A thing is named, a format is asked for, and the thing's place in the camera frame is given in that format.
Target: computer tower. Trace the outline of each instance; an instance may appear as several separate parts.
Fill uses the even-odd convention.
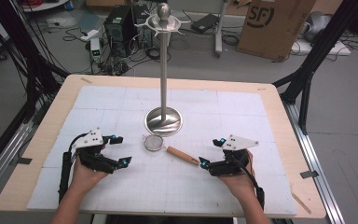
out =
[[[146,4],[138,4],[132,6],[132,13],[135,24],[143,24],[146,22],[146,19],[149,17],[147,14],[148,7]],[[138,33],[138,46],[139,49],[149,49],[153,47],[153,32],[147,26],[137,27]]]
[[[129,57],[130,42],[136,36],[131,7],[114,6],[103,25],[114,55],[122,58]]]

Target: desk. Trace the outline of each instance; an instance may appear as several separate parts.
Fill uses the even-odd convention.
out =
[[[66,116],[71,111],[78,92],[85,85],[158,88],[159,79],[69,76],[23,154],[23,157],[31,158],[33,161],[29,165],[19,164],[2,191],[0,195],[1,211],[27,211],[27,203],[31,198],[45,158],[52,149],[56,136],[65,122]],[[282,158],[283,168],[291,184],[292,192],[296,195],[298,212],[296,217],[325,217],[324,206],[313,180],[311,178],[302,179],[299,174],[307,171],[308,166],[274,86],[270,84],[169,79],[168,88],[259,93],[268,114],[269,124]]]

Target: stainless steel stand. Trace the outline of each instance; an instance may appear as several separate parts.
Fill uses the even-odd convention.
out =
[[[158,15],[150,16],[142,25],[160,36],[161,107],[146,114],[145,127],[153,134],[171,136],[182,128],[183,118],[177,110],[167,107],[167,42],[168,33],[178,32],[181,22],[171,16],[168,5],[162,3],[158,5]]]

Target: round metal base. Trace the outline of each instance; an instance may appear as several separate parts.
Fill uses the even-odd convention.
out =
[[[145,117],[146,129],[159,136],[171,136],[179,132],[183,125],[182,115],[175,109],[166,107],[166,119],[161,120],[161,107],[150,110]]]

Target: metal rail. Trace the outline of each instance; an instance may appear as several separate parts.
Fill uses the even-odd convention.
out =
[[[18,150],[21,148],[25,139],[29,135],[30,131],[33,129],[34,123],[29,121],[27,124],[22,123],[19,129],[15,132],[14,136],[11,138],[4,151],[0,155],[0,178],[3,173],[6,171],[10,162],[16,156]]]
[[[298,124],[299,113],[297,111],[296,105],[289,105],[283,102],[283,106],[286,109],[286,113],[290,119],[290,122],[292,123],[293,130],[296,133],[298,143],[301,146],[304,158],[306,159],[310,170],[316,171],[319,174],[318,176],[313,177],[313,180],[315,181],[315,185],[319,190],[319,194],[321,195],[322,201],[324,203],[324,208],[326,209],[331,223],[344,224],[344,218],[341,215],[333,192],[331,191],[326,177],[324,176],[322,165],[319,163],[310,138],[308,135],[303,134],[301,127]]]

